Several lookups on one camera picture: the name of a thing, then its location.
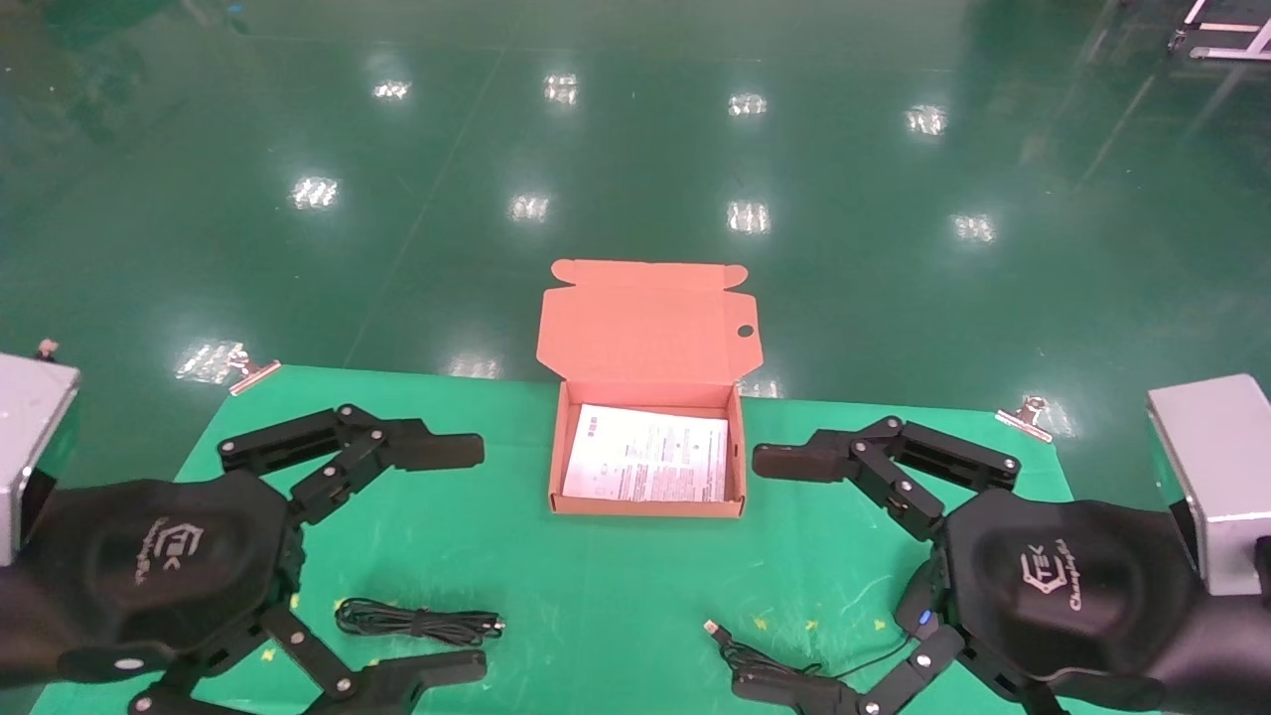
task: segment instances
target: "green tablecloth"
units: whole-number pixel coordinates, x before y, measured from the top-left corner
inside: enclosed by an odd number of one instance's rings
[[[295,611],[355,669],[440,646],[344,636],[332,617],[343,598],[503,615],[506,636],[486,646],[487,678],[430,691],[418,712],[778,715],[779,707],[732,695],[703,621],[713,618],[791,664],[820,660],[831,672],[900,643],[891,610],[927,549],[855,489],[751,476],[741,521],[553,516],[547,470],[555,399],[554,385],[287,367],[225,403],[178,481],[219,475],[215,446],[226,437],[343,403],[380,418],[419,417],[438,433],[480,433],[487,455],[480,467],[385,474],[305,540],[309,560]],[[816,428],[855,429],[887,414],[1017,456],[1023,497],[1070,499],[1054,448],[989,414],[745,403],[751,443],[802,443]],[[269,479],[286,490],[306,472]],[[967,497],[923,481],[949,505]],[[899,658],[853,676],[850,685],[868,688]],[[33,712],[122,714],[154,678],[50,687]],[[316,687],[266,644],[196,695],[261,715],[292,715]],[[1074,715],[1098,711],[1069,706]],[[953,665],[906,712],[1017,715],[1019,709]]]

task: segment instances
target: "floor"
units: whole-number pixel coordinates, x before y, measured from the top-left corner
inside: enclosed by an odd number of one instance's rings
[[[167,479],[192,344],[552,381],[553,259],[736,262],[749,395],[1038,395],[1149,504],[1146,390],[1271,386],[1271,75],[1167,57],[1182,10],[0,0],[0,348],[84,370],[67,479]]]

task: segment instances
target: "open cardboard box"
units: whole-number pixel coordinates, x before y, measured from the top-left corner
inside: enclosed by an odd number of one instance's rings
[[[746,438],[737,378],[764,363],[744,265],[561,259],[572,283],[543,293],[539,362],[564,378],[548,502],[557,514],[737,518],[746,505]],[[564,497],[581,406],[728,420],[724,502]]]

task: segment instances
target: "instruction sheet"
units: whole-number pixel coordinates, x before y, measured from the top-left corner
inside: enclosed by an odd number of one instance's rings
[[[723,502],[728,422],[583,405],[564,495]]]

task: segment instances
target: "box flap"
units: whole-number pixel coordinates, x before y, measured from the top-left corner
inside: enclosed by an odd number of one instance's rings
[[[744,265],[562,259],[539,362],[569,381],[731,385],[764,362]]]

